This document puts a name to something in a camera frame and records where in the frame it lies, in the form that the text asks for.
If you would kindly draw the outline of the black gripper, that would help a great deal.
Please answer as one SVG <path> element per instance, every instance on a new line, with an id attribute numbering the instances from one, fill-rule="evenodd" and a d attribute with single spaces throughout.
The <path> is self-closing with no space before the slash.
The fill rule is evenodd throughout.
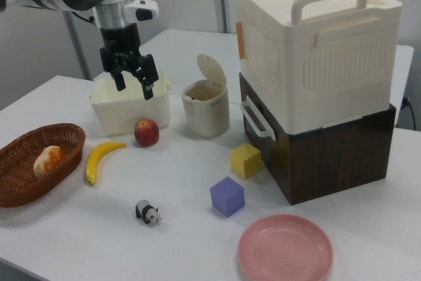
<path id="1" fill-rule="evenodd" d="M 145 100 L 153 97 L 154 83 L 159 79 L 151 54 L 139 53 L 140 37 L 136 24 L 123 28 L 101 28 L 104 47 L 100 49 L 103 69 L 114 79 L 116 89 L 126 88 L 123 71 L 128 71 L 141 83 Z"/>

